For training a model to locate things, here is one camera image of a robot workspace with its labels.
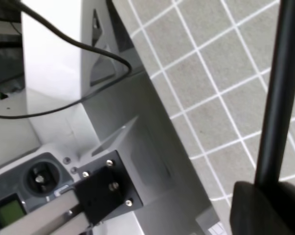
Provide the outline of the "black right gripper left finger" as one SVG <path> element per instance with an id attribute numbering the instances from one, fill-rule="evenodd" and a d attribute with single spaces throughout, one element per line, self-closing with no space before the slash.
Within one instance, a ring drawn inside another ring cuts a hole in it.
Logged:
<path id="1" fill-rule="evenodd" d="M 235 184 L 229 219 L 234 235 L 294 235 L 273 207 L 275 186 L 266 195 L 254 184 Z"/>

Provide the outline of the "grey robot base panel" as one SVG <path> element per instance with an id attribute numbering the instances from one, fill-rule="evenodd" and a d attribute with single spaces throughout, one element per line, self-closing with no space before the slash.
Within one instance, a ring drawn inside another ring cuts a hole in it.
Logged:
<path id="1" fill-rule="evenodd" d="M 0 168 L 0 230 L 44 206 L 73 183 L 65 167 L 45 152 Z"/>

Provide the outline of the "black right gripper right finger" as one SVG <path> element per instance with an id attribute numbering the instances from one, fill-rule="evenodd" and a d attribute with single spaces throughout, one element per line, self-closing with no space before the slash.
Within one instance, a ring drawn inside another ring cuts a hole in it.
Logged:
<path id="1" fill-rule="evenodd" d="M 274 187 L 272 204 L 283 222 L 295 234 L 295 186 L 278 182 Z"/>

